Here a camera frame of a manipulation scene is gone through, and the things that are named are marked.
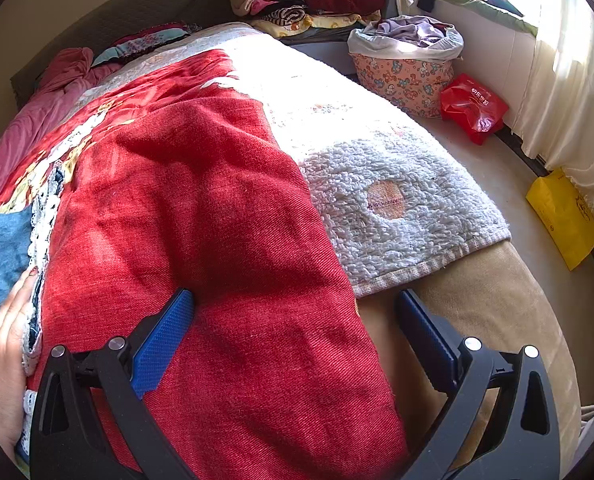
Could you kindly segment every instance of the yellow bag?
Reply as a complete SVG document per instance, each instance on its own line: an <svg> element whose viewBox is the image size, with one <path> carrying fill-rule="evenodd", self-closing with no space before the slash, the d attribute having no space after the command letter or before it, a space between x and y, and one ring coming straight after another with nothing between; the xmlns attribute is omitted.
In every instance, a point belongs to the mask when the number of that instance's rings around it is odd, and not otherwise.
<svg viewBox="0 0 594 480"><path fill-rule="evenodd" d="M594 247L594 216L563 170L539 177L526 200L555 240L569 270L573 270Z"/></svg>

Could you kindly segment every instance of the beige floor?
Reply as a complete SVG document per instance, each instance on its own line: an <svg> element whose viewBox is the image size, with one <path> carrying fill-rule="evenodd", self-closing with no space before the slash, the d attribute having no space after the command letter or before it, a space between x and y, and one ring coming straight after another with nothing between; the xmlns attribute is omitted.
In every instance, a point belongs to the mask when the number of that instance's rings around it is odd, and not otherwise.
<svg viewBox="0 0 594 480"><path fill-rule="evenodd" d="M568 271L550 235L525 199L535 174L501 140L483 146L468 140L454 123L418 122L461 162L510 224L512 243L544 290L561 325L576 366L581 401L594 402L594 260Z"/></svg>

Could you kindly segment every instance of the blue gripper pad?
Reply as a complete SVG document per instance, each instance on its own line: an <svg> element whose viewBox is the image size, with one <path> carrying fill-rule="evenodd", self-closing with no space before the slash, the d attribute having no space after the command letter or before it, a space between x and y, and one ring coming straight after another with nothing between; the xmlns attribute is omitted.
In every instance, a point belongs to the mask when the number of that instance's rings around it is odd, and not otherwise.
<svg viewBox="0 0 594 480"><path fill-rule="evenodd" d="M182 290L133 356L131 386L140 399L157 388L193 321L193 295Z"/></svg>
<svg viewBox="0 0 594 480"><path fill-rule="evenodd" d="M433 388L454 393L459 381L457 345L461 336L443 317L430 314L410 289L397 296L395 315Z"/></svg>

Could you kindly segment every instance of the beige mattress cover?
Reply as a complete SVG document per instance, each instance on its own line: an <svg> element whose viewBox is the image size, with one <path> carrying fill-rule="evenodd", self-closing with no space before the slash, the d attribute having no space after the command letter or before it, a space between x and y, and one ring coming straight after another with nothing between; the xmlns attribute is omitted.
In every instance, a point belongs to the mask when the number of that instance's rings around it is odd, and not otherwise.
<svg viewBox="0 0 594 480"><path fill-rule="evenodd" d="M460 333L477 336L489 348L517 352L531 344L539 349L557 408L563 476L570 468L581 426L576 373L550 303L512 243L500 242L405 287L358 300L359 314L391 383L412 450L446 396L433 390L397 327L393 304L402 288L412 288L432 313L448 319ZM489 390L455 465L472 457L495 398L496 392Z"/></svg>

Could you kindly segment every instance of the red plastic bag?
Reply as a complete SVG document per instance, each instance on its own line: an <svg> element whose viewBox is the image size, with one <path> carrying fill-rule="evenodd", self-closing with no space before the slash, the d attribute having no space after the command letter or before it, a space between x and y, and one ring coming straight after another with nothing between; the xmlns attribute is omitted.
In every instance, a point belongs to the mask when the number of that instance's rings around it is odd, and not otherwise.
<svg viewBox="0 0 594 480"><path fill-rule="evenodd" d="M504 126L508 105L498 95L467 74L456 77L442 90L442 119L452 119L475 144Z"/></svg>

